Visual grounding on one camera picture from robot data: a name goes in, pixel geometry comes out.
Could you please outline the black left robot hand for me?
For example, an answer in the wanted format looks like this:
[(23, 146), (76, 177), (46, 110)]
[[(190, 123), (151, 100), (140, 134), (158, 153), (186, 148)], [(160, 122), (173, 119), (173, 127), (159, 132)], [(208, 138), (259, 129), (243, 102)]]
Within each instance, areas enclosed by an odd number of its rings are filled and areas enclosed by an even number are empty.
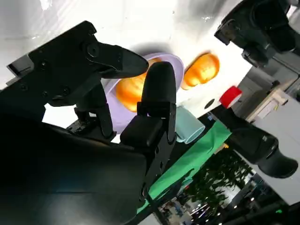
[(296, 33), (289, 25), (264, 30), (250, 15), (225, 17), (214, 36), (225, 45), (233, 43), (241, 48), (243, 59), (257, 68), (266, 66), (275, 54), (296, 48)]

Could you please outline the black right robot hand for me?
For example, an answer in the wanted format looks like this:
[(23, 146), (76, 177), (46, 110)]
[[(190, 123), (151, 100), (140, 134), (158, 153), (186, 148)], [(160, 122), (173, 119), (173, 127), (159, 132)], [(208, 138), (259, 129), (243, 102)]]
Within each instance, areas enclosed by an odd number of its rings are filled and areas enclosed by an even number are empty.
[[(95, 37), (83, 21), (9, 64), (0, 92), (0, 222), (124, 225), (149, 199), (176, 142), (176, 82), (167, 61)], [(146, 74), (119, 144), (102, 78)]]

